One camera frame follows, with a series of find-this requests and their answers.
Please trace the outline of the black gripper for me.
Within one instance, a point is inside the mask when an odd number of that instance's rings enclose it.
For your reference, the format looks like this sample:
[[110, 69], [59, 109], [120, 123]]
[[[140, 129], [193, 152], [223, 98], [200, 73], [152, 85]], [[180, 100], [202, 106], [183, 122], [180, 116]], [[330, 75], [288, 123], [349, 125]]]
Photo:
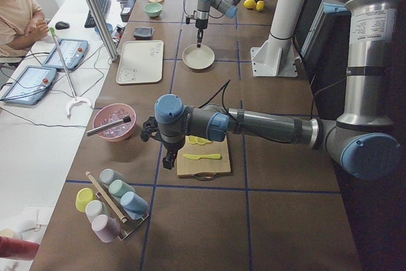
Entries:
[[166, 155], [162, 158], [163, 167], [166, 169], [173, 169], [174, 162], [177, 158], [178, 151], [185, 145], [185, 140], [182, 139], [175, 143], [169, 143], [163, 141], [164, 147], [166, 149]]
[[206, 29], [206, 20], [196, 20], [195, 27], [197, 28], [197, 47], [200, 48], [202, 46], [204, 30]]

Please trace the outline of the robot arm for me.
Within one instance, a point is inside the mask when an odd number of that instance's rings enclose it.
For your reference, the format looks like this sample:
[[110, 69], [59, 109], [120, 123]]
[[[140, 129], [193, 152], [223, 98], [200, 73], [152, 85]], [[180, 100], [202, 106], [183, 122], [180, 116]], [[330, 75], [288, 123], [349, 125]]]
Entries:
[[237, 5], [241, 0], [197, 0], [197, 8], [187, 20], [195, 20], [197, 28], [197, 47], [202, 46], [204, 30], [207, 29], [210, 9], [214, 8], [224, 16], [233, 18], [237, 13]]
[[214, 82], [207, 70], [187, 78], [188, 97], [181, 88], [157, 99], [153, 138], [164, 146], [162, 165], [172, 169], [189, 135], [217, 142], [231, 133], [257, 136], [281, 145], [300, 144], [322, 150], [343, 170], [364, 180], [380, 179], [401, 164], [403, 148], [392, 135], [393, 121], [386, 101], [393, 74], [391, 52], [398, 8], [405, 0], [322, 0], [322, 11], [350, 17], [344, 44], [344, 105], [335, 119], [305, 114], [311, 101], [305, 72], [294, 72], [294, 29], [305, 0], [277, 0], [270, 32], [250, 50], [248, 70], [242, 74], [241, 96], [231, 106], [218, 98], [203, 105], [192, 88], [198, 78]]

